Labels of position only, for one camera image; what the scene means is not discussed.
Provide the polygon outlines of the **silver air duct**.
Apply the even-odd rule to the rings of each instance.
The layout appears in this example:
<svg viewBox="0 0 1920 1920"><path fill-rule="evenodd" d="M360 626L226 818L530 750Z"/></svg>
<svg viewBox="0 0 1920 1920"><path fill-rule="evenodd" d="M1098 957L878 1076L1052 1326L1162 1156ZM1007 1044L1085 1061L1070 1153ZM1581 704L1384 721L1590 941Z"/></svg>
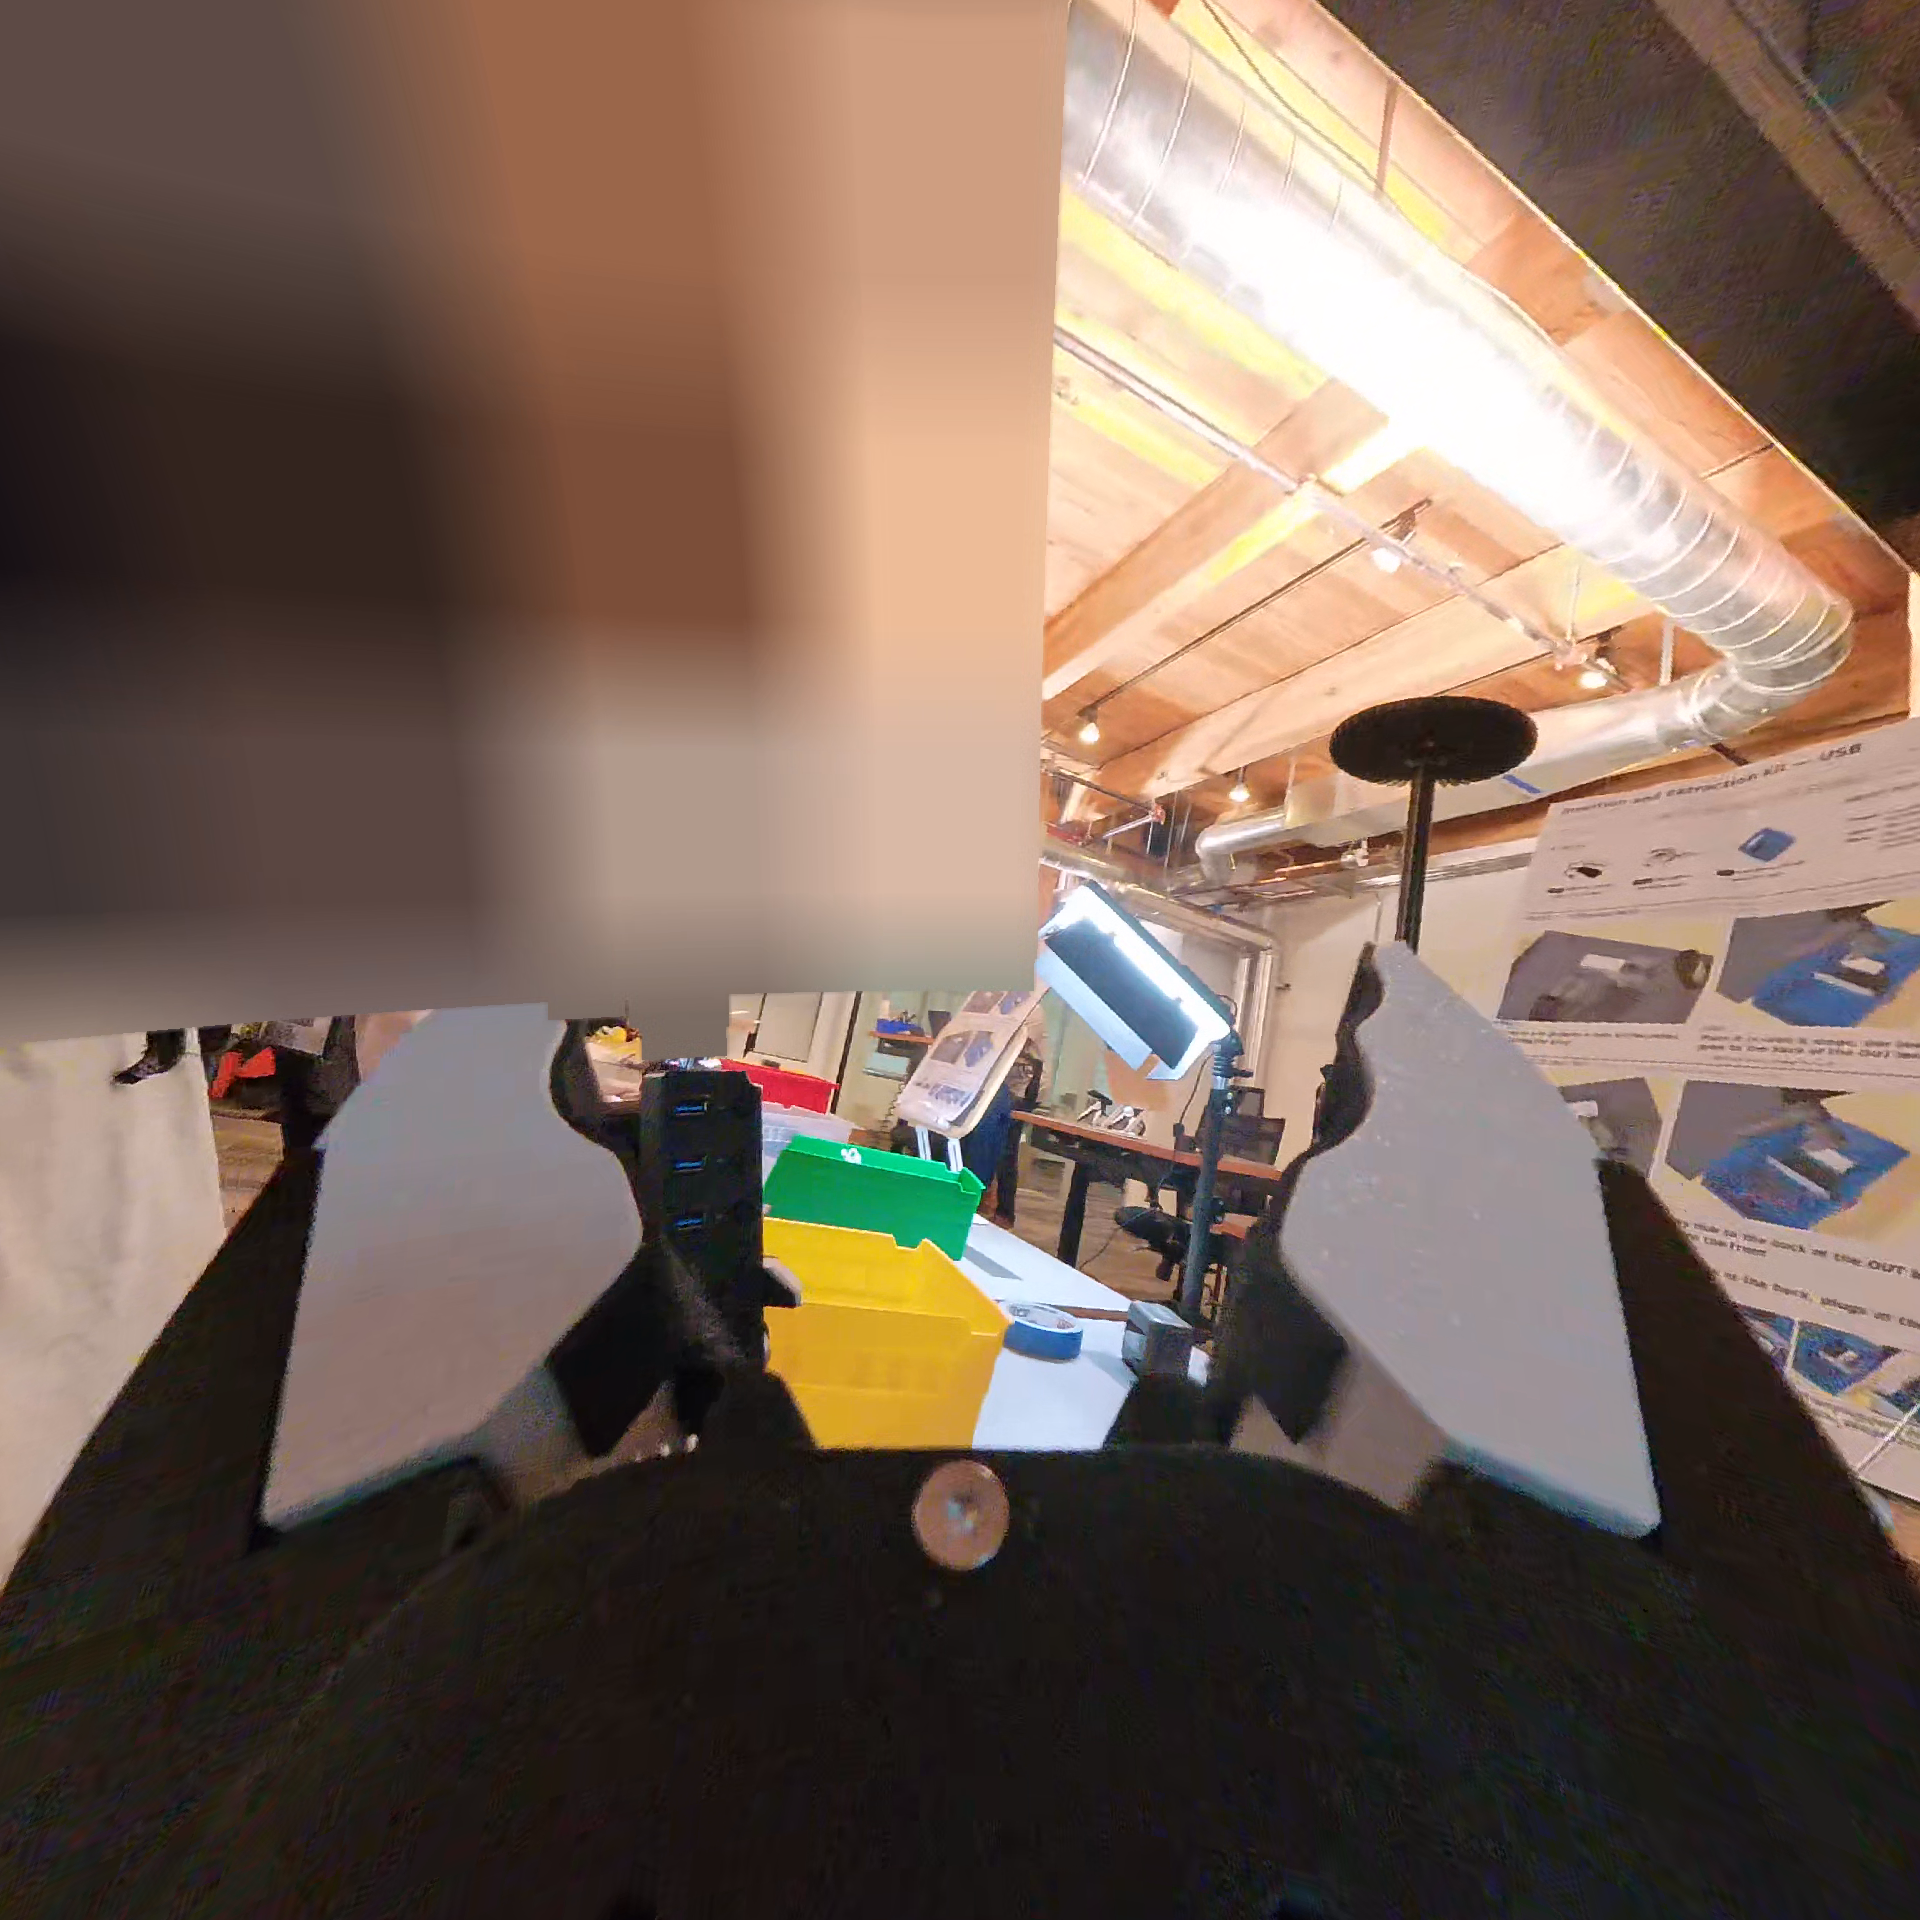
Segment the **silver air duct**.
<svg viewBox="0 0 1920 1920"><path fill-rule="evenodd" d="M1533 325L1151 6L1068 6L1062 183L1717 653L1687 679L1543 712L1530 758L1456 791L1468 810L1731 745L1846 662L1855 615L1834 586L1606 422Z"/></svg>

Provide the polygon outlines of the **black usb hub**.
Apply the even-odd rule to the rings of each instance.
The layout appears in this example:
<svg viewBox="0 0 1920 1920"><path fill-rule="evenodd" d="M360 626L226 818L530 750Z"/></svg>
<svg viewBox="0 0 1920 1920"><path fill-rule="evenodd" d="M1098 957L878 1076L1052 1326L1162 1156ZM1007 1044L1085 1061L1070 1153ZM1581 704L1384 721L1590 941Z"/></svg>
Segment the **black usb hub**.
<svg viewBox="0 0 1920 1920"><path fill-rule="evenodd" d="M763 1271L759 1088L723 1064L647 1072L638 1153L647 1230L703 1286L742 1358L763 1364L776 1286Z"/></svg>

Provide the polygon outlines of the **black light stand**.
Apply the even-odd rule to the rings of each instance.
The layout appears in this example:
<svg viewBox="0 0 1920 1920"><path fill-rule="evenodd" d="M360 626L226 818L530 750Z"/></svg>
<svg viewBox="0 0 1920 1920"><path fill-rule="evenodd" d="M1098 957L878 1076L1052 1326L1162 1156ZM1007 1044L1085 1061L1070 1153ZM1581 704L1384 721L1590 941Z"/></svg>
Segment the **black light stand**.
<svg viewBox="0 0 1920 1920"><path fill-rule="evenodd" d="M1235 1088L1242 1080L1242 1036L1227 1031L1213 1044L1207 1105L1198 1128L1195 1172L1188 1206L1188 1241L1184 1274L1180 1284L1180 1313L1188 1328L1199 1328L1205 1316L1205 1290L1208 1273L1208 1242L1215 1225L1215 1174L1220 1162L1223 1124L1232 1109Z"/></svg>

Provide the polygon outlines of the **instruction poster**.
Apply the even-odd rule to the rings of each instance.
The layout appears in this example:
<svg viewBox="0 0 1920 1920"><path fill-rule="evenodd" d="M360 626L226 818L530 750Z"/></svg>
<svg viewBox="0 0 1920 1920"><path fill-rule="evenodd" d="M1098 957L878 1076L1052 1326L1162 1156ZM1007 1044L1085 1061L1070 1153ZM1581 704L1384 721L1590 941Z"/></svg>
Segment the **instruction poster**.
<svg viewBox="0 0 1920 1920"><path fill-rule="evenodd" d="M907 1074L896 1122L944 1137L972 1133L1016 1064L1043 997L1037 981L964 997Z"/></svg>
<svg viewBox="0 0 1920 1920"><path fill-rule="evenodd" d="M1557 807L1494 1016L1916 1502L1916 724Z"/></svg>

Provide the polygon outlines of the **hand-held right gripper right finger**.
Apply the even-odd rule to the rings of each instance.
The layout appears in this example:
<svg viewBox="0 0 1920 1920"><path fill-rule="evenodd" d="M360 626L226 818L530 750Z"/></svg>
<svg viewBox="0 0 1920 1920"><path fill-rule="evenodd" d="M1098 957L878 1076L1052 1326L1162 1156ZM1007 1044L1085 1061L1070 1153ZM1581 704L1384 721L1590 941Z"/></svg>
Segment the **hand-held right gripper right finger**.
<svg viewBox="0 0 1920 1920"><path fill-rule="evenodd" d="M1662 1522L1592 1146L1403 943L1360 953L1245 1241L1212 1428L1396 1509L1462 1469L1620 1537Z"/></svg>

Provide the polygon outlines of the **yellow plastic bin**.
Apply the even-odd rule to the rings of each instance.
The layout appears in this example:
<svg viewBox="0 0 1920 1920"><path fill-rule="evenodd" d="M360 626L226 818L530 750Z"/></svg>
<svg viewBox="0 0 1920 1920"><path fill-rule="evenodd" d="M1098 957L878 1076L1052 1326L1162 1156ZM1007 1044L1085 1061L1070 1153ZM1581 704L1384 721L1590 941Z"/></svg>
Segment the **yellow plastic bin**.
<svg viewBox="0 0 1920 1920"><path fill-rule="evenodd" d="M799 1284L768 1362L818 1449L973 1444L1011 1319L946 1252L774 1215L762 1241Z"/></svg>

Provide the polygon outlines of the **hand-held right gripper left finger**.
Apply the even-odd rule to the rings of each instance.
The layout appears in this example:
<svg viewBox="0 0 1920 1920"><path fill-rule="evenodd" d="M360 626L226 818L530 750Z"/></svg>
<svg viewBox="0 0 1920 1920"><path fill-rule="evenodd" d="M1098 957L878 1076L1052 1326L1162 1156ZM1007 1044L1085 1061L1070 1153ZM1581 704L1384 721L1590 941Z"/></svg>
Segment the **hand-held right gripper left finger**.
<svg viewBox="0 0 1920 1920"><path fill-rule="evenodd" d="M507 1509L664 1452L744 1351L559 1110L541 1004L427 1015L319 1140L261 1517L472 1465Z"/></svg>

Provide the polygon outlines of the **black office chair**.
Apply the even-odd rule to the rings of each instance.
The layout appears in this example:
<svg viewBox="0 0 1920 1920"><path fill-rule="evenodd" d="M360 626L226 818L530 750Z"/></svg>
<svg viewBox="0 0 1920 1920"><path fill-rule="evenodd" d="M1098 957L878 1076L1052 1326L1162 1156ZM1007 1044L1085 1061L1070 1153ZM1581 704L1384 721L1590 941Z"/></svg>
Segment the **black office chair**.
<svg viewBox="0 0 1920 1920"><path fill-rule="evenodd" d="M1245 1222L1266 1210L1280 1189L1280 1146L1285 1118L1235 1110L1220 1122L1213 1176L1213 1225L1207 1263L1226 1263L1230 1239L1245 1233ZM1174 1132L1168 1153L1134 1153L1124 1182L1144 1189L1144 1202L1120 1206L1116 1226L1138 1239L1159 1256L1159 1279L1172 1279L1188 1256L1192 1198L1198 1185L1199 1137Z"/></svg>

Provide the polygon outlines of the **green plastic bin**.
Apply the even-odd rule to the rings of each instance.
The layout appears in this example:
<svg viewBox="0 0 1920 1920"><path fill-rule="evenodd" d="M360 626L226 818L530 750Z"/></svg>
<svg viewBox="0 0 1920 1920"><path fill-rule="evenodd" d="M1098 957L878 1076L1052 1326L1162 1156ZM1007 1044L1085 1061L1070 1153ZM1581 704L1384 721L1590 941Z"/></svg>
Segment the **green plastic bin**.
<svg viewBox="0 0 1920 1920"><path fill-rule="evenodd" d="M907 1250L927 1241L959 1262L983 1182L931 1159L795 1136L765 1172L762 1192L768 1215L887 1233Z"/></svg>

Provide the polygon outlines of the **led light panel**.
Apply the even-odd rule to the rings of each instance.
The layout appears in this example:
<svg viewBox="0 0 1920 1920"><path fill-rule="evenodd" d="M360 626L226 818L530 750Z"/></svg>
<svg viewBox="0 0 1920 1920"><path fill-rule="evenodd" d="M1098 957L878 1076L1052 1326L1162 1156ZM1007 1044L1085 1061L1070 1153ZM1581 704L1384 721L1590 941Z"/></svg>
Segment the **led light panel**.
<svg viewBox="0 0 1920 1920"><path fill-rule="evenodd" d="M1036 975L1155 1080L1182 1080L1239 1040L1232 1006L1095 880L1070 889L1043 922Z"/></svg>

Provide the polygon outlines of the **black disc-topped stand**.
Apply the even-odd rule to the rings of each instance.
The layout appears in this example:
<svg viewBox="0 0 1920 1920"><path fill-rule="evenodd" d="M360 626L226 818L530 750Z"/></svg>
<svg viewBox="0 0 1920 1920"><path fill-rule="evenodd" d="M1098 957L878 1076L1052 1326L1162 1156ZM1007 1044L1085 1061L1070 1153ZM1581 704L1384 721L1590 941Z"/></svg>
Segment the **black disc-topped stand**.
<svg viewBox="0 0 1920 1920"><path fill-rule="evenodd" d="M1395 927L1405 948L1421 941L1438 788L1507 776L1535 745L1539 728L1525 711L1468 694L1375 704L1330 734L1327 754L1344 776L1407 791Z"/></svg>

